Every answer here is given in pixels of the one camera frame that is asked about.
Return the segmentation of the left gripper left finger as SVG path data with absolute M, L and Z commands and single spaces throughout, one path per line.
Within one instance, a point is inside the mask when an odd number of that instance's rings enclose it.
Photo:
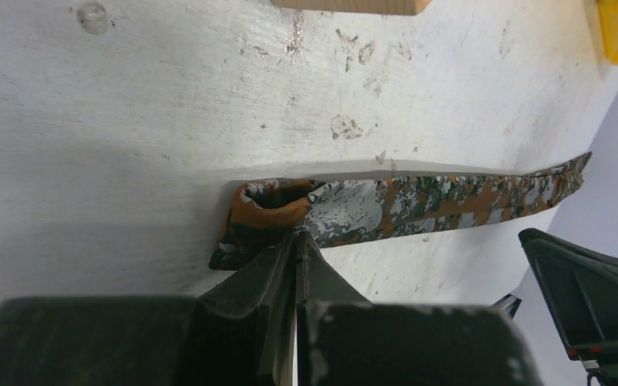
M 0 303 L 0 385 L 290 385 L 295 239 L 198 296 Z

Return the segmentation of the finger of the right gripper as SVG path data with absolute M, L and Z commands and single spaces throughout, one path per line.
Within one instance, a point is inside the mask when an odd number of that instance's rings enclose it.
M 529 262 L 528 286 L 496 307 L 532 344 L 561 344 L 556 359 L 582 365 L 587 382 L 618 385 L 618 257 L 528 228 L 518 235 Z

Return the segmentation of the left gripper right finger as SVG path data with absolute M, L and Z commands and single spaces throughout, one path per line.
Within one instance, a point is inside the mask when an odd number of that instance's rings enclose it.
M 523 335 L 493 306 L 374 303 L 302 232 L 297 252 L 301 385 L 539 385 Z

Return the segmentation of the orange grey floral tie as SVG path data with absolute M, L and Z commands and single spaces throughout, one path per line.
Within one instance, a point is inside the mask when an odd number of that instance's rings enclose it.
M 240 185 L 209 267 L 237 270 L 286 232 L 307 232 L 320 248 L 474 228 L 558 206 L 584 181 L 581 154 L 524 175 L 395 175 L 320 181 L 266 179 Z

